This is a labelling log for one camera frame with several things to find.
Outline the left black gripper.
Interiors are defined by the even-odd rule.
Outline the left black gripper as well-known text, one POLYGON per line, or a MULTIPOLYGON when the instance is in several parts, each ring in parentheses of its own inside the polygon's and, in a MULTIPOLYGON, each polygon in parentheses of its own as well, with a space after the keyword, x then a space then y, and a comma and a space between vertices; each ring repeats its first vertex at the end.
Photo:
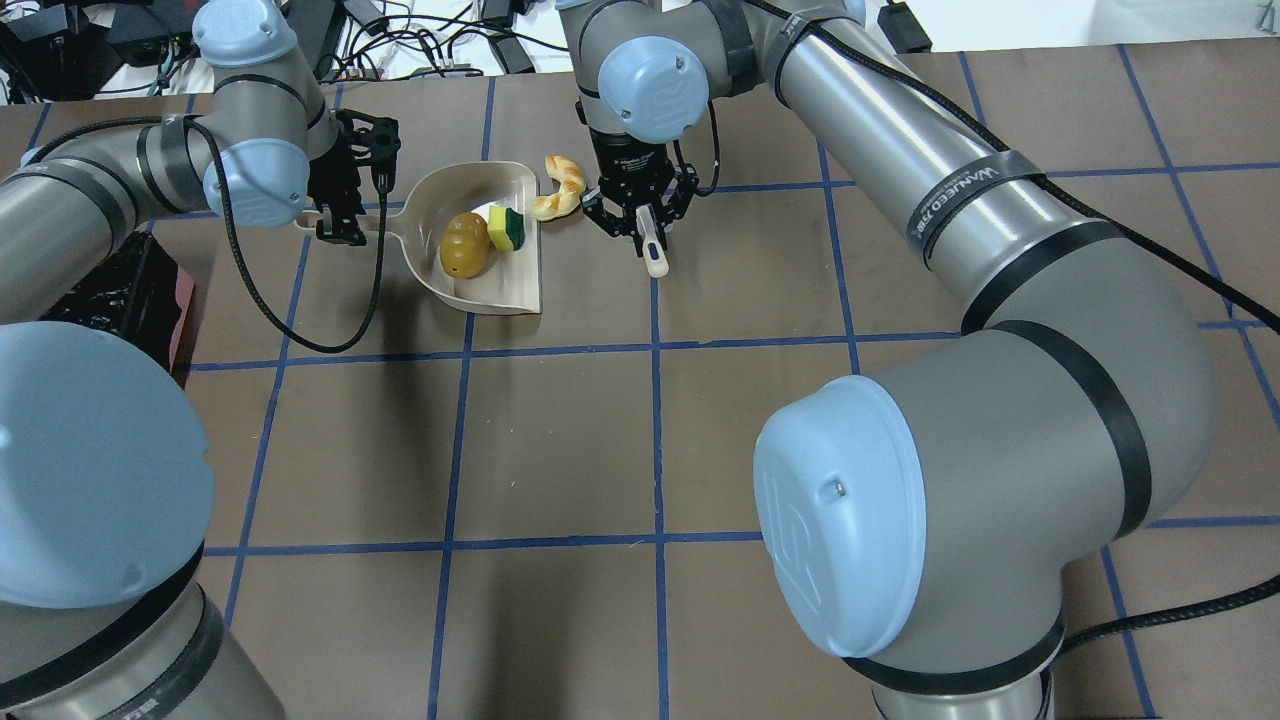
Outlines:
POLYGON ((316 237, 328 243, 362 247, 367 238, 357 220, 365 214, 360 170, 369 169, 379 199, 389 196, 396 186, 401 150, 399 122, 356 110, 329 111, 326 119, 334 137, 308 164, 307 195, 320 213, 316 237))

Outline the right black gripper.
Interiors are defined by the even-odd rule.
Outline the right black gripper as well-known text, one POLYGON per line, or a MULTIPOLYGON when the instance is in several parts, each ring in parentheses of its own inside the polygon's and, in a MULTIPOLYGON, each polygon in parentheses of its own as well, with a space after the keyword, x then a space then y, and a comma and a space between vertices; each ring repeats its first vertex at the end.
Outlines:
POLYGON ((692 165, 669 159, 663 143, 645 143, 628 135, 590 128, 600 170, 596 186, 582 195, 582 214, 611 237, 643 240, 640 219, 654 220, 659 241, 682 219, 696 195, 692 165))

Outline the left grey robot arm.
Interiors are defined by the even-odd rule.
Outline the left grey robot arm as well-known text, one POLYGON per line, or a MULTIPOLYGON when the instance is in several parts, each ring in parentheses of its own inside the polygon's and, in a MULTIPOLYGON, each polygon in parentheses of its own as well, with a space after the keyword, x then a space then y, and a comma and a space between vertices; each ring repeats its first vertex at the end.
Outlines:
POLYGON ((394 123, 330 111, 273 1, 210 1, 192 33, 212 110, 59 136, 3 181, 3 715, 283 719, 197 582, 209 443, 164 361, 45 313, 143 223, 209 209, 261 314, 237 231, 294 222, 365 241, 357 169, 396 178, 394 123))

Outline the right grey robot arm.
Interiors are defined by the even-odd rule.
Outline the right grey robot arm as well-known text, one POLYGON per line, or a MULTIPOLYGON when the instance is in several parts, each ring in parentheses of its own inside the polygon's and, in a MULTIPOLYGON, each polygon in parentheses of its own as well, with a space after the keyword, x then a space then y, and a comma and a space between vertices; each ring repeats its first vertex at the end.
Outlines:
POLYGON ((870 684, 881 719, 1051 719, 1053 661, 1224 612, 1277 580, 1069 635, 1064 568, 1161 518, 1198 477, 1217 392, 1162 259, 1073 197, 868 35, 847 1, 558 1, 602 168, 585 213, 664 243, 667 149, 710 100, 765 85, 963 302, 960 336, 778 410, 753 460, 785 601, 870 684))

